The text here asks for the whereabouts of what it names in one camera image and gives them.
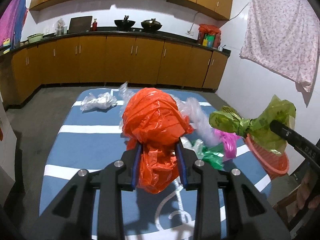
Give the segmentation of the green paw-print plastic bag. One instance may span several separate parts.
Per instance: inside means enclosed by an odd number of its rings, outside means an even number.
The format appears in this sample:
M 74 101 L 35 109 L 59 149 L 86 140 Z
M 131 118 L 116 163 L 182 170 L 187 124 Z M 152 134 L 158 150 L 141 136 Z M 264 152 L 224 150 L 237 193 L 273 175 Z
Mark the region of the green paw-print plastic bag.
M 295 127 L 296 108 L 288 100 L 281 100 L 276 95 L 265 110 L 255 119 L 242 118 L 232 107 L 223 106 L 220 111 L 209 115 L 209 124 L 215 129 L 251 139 L 263 149 L 276 155 L 284 153 L 286 141 L 273 133 L 270 124 L 273 120 L 289 128 Z

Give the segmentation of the white plastic bag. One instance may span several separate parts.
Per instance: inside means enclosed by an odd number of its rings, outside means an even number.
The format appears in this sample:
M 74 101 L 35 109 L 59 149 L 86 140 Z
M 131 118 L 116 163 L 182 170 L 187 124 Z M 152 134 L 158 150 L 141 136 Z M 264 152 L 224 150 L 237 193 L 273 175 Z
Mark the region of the white plastic bag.
M 181 142 L 184 148 L 194 151 L 196 154 L 201 154 L 202 149 L 204 147 L 203 141 L 201 139 L 197 139 L 191 142 L 186 137 L 181 137 Z

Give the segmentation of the dark green plastic bag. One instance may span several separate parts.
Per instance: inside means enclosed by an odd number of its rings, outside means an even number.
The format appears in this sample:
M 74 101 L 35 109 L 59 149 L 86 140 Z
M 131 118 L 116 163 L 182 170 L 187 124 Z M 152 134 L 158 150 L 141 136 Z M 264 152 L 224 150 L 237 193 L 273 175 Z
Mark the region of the dark green plastic bag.
M 223 143 L 213 147 L 207 147 L 204 142 L 199 139 L 191 143 L 191 149 L 196 153 L 198 159 L 210 164 L 217 170 L 223 170 Z

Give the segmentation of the small clear plastic bag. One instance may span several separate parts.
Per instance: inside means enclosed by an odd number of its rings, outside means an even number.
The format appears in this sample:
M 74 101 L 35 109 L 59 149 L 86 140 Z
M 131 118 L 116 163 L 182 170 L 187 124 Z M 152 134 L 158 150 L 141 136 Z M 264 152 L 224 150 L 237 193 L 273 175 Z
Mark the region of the small clear plastic bag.
M 117 104 L 117 98 L 111 95 L 109 92 L 99 94 L 97 97 L 92 93 L 82 100 L 80 103 L 80 109 L 83 112 L 92 111 L 95 109 L 106 110 Z

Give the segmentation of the dark cutting board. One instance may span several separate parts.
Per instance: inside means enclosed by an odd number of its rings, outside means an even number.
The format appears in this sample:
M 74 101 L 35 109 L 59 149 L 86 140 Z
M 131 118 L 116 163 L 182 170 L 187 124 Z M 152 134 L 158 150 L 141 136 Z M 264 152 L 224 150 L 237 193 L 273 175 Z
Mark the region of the dark cutting board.
M 69 23 L 69 34 L 88 32 L 92 24 L 92 16 L 82 16 L 71 18 Z

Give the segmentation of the clear bubble wrap sheet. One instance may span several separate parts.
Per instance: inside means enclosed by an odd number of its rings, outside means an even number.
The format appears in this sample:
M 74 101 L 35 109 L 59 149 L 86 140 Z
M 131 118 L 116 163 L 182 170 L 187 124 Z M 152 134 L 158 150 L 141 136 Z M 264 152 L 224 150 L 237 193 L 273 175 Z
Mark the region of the clear bubble wrap sheet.
M 119 96 L 124 101 L 121 107 L 121 114 L 127 110 L 129 101 L 136 95 L 136 93 L 127 87 L 127 82 L 122 84 L 119 88 Z M 215 132 L 208 121 L 207 114 L 202 110 L 201 104 L 196 98 L 189 97 L 185 101 L 179 99 L 176 95 L 170 94 L 175 101 L 178 110 L 183 117 L 188 117 L 191 121 L 191 126 L 195 129 L 200 139 L 206 146 L 216 146 L 220 143 L 219 136 Z

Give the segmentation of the red bottle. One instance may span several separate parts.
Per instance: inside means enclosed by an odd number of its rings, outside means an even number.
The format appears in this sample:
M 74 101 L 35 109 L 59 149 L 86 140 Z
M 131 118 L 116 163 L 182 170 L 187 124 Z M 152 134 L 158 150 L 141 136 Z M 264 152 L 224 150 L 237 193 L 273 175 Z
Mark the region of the red bottle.
M 97 25 L 98 25 L 97 19 L 95 18 L 94 21 L 93 21 L 93 23 L 92 23 L 92 30 L 93 30 L 93 31 L 96 31 L 96 30 L 97 30 Z

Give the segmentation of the green bowl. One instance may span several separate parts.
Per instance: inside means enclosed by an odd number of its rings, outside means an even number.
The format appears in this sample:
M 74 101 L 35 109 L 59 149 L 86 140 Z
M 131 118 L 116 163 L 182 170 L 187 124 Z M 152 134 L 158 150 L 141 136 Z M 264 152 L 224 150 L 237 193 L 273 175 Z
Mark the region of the green bowl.
M 43 39 L 43 34 L 33 34 L 27 37 L 29 44 L 39 42 Z

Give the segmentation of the black wok with utensil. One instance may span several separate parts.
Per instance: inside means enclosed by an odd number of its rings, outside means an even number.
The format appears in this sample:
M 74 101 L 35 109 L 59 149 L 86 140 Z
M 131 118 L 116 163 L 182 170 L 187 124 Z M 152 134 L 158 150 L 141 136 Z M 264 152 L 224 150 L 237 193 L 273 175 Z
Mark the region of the black wok with utensil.
M 125 15 L 122 20 L 114 20 L 114 23 L 118 30 L 130 31 L 136 22 L 129 20 L 129 15 Z

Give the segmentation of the glass jar with bag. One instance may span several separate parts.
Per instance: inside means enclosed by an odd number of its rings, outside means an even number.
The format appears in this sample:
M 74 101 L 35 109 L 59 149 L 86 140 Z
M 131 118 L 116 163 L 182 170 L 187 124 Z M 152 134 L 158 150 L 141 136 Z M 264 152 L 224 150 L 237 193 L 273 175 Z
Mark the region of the glass jar with bag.
M 56 23 L 56 36 L 61 36 L 65 34 L 66 24 L 62 18 L 60 18 Z

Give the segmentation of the orange plastic bag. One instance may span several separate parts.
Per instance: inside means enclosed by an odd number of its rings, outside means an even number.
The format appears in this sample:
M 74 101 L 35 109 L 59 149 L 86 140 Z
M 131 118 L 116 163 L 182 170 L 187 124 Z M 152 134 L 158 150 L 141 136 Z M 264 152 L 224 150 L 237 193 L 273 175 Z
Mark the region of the orange plastic bag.
M 138 187 L 158 194 L 179 176 L 175 145 L 180 137 L 193 132 L 189 118 L 178 110 L 170 94 L 143 88 L 133 95 L 122 115 L 127 149 L 141 143 Z

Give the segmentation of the lower wooden kitchen cabinets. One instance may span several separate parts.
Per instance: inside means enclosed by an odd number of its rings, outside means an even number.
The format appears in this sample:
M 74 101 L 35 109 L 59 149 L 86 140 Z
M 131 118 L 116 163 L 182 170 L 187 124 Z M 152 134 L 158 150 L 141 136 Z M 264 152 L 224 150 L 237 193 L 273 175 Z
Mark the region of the lower wooden kitchen cabinets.
M 156 35 L 51 38 L 1 56 L 1 101 L 20 106 L 45 86 L 118 85 L 217 90 L 230 51 Z

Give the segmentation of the pink plastic bag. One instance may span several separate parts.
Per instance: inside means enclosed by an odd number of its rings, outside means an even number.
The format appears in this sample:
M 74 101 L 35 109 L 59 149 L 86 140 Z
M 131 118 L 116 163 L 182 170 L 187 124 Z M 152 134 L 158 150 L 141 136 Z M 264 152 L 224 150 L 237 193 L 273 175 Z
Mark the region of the pink plastic bag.
M 236 157 L 237 146 L 236 142 L 241 139 L 235 133 L 223 132 L 221 130 L 215 129 L 215 135 L 218 137 L 219 141 L 223 144 L 223 159 L 227 161 L 229 159 L 234 159 Z

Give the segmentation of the magenta blue hanging cloth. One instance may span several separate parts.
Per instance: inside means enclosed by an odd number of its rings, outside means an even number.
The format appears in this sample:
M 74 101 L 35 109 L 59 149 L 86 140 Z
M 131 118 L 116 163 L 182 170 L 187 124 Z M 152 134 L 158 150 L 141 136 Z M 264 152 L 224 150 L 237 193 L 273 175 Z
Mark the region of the magenta blue hanging cloth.
M 26 0 L 11 0 L 1 16 L 1 47 L 3 40 L 7 38 L 10 38 L 11 47 L 19 44 L 28 13 L 25 2 Z

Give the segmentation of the red plastic basket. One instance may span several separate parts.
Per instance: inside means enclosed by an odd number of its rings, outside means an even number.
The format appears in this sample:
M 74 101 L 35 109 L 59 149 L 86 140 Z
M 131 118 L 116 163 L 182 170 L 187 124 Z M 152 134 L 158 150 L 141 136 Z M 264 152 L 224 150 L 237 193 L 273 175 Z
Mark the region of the red plastic basket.
M 264 168 L 271 180 L 287 174 L 289 170 L 289 159 L 286 153 L 276 155 L 268 152 L 255 143 L 249 135 L 244 139 L 244 142 L 253 155 L 257 158 L 260 165 Z

